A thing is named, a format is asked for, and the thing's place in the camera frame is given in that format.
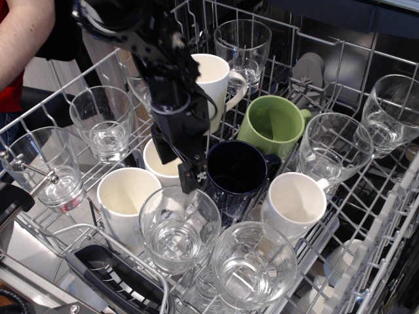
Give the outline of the person forearm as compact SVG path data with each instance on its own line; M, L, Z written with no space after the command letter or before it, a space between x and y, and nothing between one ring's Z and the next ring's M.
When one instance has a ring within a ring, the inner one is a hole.
M9 12L1 21L1 89L26 67L51 34L56 14L51 0L6 2Z

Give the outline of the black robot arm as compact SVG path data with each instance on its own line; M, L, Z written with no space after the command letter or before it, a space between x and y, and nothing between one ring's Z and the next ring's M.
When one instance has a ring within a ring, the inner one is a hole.
M162 163L181 160L184 193L202 188L210 97L175 16L159 1L74 1L73 16L93 37L132 53L151 95L151 134Z

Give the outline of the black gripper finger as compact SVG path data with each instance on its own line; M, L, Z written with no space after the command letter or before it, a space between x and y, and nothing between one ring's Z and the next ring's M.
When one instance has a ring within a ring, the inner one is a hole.
M207 163L205 158L195 156L178 165L179 180L184 193L202 188L207 179Z
M163 134L158 126L151 126L151 136L162 164L168 164L177 158L171 146L164 140Z

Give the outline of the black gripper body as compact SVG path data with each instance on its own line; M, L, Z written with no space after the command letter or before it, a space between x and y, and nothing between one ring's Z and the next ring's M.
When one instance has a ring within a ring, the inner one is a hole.
M204 157L203 135L210 128L208 101L199 94L179 94L173 99L155 96L151 102L155 126L182 161Z

